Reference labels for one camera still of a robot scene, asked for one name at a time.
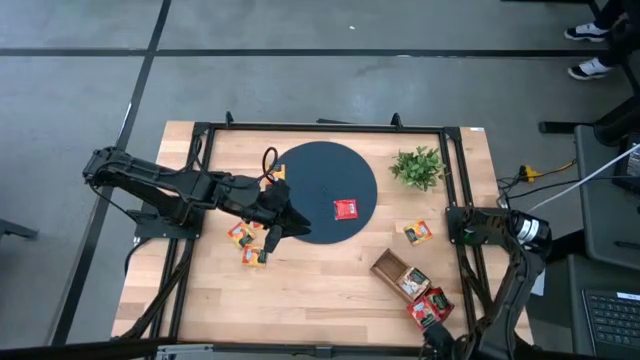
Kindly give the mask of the person's white black shoe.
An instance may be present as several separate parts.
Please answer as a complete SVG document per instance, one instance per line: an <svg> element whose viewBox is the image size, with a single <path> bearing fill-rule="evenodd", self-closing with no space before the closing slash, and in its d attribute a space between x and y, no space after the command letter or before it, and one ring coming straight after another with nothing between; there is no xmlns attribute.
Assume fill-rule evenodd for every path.
<svg viewBox="0 0 640 360"><path fill-rule="evenodd" d="M604 66L598 58L593 58L568 68L567 72L573 79L586 81L606 77L612 70L612 67Z"/></svg>
<svg viewBox="0 0 640 360"><path fill-rule="evenodd" d="M594 23L581 24L564 31L564 37L573 41L603 42L609 33L608 29L601 29Z"/></svg>

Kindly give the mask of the beige vanilla tea bag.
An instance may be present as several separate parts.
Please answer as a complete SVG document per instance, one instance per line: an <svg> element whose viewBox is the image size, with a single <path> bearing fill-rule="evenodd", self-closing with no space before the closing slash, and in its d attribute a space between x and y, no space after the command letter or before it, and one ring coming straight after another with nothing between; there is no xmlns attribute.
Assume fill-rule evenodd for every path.
<svg viewBox="0 0 640 360"><path fill-rule="evenodd" d="M411 267L396 280L396 284L403 295L414 301L430 288L431 280L418 268Z"/></svg>

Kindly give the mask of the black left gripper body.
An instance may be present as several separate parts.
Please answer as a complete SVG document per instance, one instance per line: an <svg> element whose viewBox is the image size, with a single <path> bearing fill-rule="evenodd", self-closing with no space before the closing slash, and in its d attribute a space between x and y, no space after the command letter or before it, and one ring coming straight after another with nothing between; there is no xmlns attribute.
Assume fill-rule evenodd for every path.
<svg viewBox="0 0 640 360"><path fill-rule="evenodd" d="M258 193L257 200L241 212L246 222L257 222L267 230L264 251L273 253L282 238L293 235L290 214L290 188L284 180L278 180Z"/></svg>

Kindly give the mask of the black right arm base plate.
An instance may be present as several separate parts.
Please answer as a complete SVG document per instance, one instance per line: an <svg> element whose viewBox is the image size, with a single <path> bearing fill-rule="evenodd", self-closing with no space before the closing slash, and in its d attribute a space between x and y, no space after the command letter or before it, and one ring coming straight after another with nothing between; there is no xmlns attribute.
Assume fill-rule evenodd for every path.
<svg viewBox="0 0 640 360"><path fill-rule="evenodd" d="M448 207L445 214L451 242L468 246L503 245L518 217L515 210L483 207Z"/></svg>

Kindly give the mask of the black device with label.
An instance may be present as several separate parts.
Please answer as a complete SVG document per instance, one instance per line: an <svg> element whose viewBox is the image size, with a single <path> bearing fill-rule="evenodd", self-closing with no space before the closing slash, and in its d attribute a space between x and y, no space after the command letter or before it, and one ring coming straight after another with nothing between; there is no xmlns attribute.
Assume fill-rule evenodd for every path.
<svg viewBox="0 0 640 360"><path fill-rule="evenodd" d="M621 143L620 153L623 154L635 146L637 149L627 154L615 165L613 183L635 195L640 196L640 133L631 133Z"/></svg>

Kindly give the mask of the black laptop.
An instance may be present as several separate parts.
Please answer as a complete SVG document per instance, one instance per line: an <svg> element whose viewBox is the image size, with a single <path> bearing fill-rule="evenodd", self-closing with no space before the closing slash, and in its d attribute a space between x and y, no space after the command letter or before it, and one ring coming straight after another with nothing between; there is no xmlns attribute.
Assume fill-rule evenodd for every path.
<svg viewBox="0 0 640 360"><path fill-rule="evenodd" d="M640 360L640 294L583 290L582 298L595 355Z"/></svg>

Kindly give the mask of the dark grey desk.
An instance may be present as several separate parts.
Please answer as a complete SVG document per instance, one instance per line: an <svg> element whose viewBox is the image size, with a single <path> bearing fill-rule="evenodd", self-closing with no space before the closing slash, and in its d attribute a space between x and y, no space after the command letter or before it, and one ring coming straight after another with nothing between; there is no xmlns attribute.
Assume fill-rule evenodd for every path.
<svg viewBox="0 0 640 360"><path fill-rule="evenodd" d="M597 357L591 344L582 291L602 290L640 294L640 271L571 255L568 257L568 275L574 351Z"/></svg>

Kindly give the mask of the person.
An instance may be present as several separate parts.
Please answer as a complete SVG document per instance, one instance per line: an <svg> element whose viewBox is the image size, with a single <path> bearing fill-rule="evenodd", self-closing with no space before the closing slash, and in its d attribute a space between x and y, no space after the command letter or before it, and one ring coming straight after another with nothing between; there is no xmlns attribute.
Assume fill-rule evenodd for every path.
<svg viewBox="0 0 640 360"><path fill-rule="evenodd" d="M608 0L593 24L601 30L610 30L623 13L627 14L629 28L612 43L607 53L598 57L605 67L621 64L629 54L640 49L640 0Z"/></svg>

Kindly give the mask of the green plant in white pot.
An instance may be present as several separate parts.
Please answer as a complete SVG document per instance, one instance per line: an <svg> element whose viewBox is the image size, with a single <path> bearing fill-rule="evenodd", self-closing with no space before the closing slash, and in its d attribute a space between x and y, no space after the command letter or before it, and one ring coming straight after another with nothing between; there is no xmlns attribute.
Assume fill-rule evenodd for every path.
<svg viewBox="0 0 640 360"><path fill-rule="evenodd" d="M443 180L447 166L442 162L439 148L418 146L414 151L398 151L395 163L389 167L396 180L426 192Z"/></svg>

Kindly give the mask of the grey furniture foot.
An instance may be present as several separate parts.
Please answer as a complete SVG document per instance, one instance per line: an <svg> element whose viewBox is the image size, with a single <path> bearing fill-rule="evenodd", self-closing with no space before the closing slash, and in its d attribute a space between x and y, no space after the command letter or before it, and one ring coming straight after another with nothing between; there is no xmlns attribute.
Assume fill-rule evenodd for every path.
<svg viewBox="0 0 640 360"><path fill-rule="evenodd" d="M27 240L35 240L38 231L0 218L0 240L4 236L15 235Z"/></svg>

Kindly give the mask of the black office chair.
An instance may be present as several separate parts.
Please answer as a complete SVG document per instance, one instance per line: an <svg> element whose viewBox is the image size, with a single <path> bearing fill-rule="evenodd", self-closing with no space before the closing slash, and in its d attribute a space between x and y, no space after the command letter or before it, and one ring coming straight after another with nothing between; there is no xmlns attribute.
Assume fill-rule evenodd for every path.
<svg viewBox="0 0 640 360"><path fill-rule="evenodd" d="M594 136L612 146L630 134L640 133L640 80L632 83L633 95L594 123Z"/></svg>

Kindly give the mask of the black overhead crossbeam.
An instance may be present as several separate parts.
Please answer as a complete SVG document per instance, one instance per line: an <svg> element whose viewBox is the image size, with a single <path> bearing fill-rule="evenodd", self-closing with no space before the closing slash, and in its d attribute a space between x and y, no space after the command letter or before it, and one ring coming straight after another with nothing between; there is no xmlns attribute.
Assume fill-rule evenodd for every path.
<svg viewBox="0 0 640 360"><path fill-rule="evenodd" d="M418 356L434 355L429 346L380 347L333 345L266 345L232 343L174 343L170 338L116 339L106 342L78 343L0 350L0 360L132 360L152 355L177 355L189 352L265 353L307 355L319 359L337 356ZM477 346L475 360L605 360L594 356L543 350L520 345L511 350Z"/></svg>

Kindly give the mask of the wooden compartment tray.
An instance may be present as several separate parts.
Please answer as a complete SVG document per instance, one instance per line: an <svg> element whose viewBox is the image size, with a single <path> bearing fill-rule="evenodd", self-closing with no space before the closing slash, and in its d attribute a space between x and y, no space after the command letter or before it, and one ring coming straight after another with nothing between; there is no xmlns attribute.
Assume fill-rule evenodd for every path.
<svg viewBox="0 0 640 360"><path fill-rule="evenodd" d="M371 266L371 271L381 279L386 285L388 285L395 293L399 295L399 297L407 304L407 306L413 303L416 299L425 296L425 293L431 289L436 288L432 281L431 286L427 289L421 296L416 298L414 301L410 301L406 295L403 295L401 290L398 288L396 284L396 280L408 269L412 266L408 265L404 262L399 256L397 256L390 249L385 250L382 255L374 262Z"/></svg>

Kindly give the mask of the round dark blue woven mat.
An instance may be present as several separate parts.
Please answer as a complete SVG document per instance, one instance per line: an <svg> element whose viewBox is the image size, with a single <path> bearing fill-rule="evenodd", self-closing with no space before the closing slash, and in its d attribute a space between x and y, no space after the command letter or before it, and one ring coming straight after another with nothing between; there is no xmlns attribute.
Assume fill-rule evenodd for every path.
<svg viewBox="0 0 640 360"><path fill-rule="evenodd" d="M285 182L293 207L310 221L311 233L301 241L329 245L343 242L364 229L377 204L374 173L364 158L334 142L309 142L279 156L286 165ZM356 199L359 217L337 221L336 200Z"/></svg>

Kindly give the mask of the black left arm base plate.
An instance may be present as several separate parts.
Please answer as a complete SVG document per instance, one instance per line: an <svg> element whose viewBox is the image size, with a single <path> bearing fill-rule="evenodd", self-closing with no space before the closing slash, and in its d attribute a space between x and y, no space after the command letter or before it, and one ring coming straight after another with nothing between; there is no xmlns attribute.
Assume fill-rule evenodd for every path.
<svg viewBox="0 0 640 360"><path fill-rule="evenodd" d="M137 220L134 232L136 237L195 239L199 238L202 233L205 211L198 208L192 210L187 222L183 225L162 217L154 206L146 202L142 203L139 211L131 210L130 214Z"/></svg>

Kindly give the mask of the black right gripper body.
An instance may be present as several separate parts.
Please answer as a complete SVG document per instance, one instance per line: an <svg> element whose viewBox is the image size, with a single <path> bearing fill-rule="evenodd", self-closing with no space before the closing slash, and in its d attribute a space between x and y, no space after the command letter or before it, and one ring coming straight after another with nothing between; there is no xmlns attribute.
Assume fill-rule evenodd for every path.
<svg viewBox="0 0 640 360"><path fill-rule="evenodd" d="M475 360L477 341L476 334L467 334L453 338L451 343L438 343L438 346L433 349L439 360Z"/></svg>

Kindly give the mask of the black floor foot bar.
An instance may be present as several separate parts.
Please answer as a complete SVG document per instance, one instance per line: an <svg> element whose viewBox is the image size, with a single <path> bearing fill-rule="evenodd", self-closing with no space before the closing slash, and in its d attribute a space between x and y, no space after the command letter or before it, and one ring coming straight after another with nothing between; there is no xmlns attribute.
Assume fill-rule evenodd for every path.
<svg viewBox="0 0 640 360"><path fill-rule="evenodd" d="M577 123L542 121L538 123L538 130L542 134L572 134Z"/></svg>

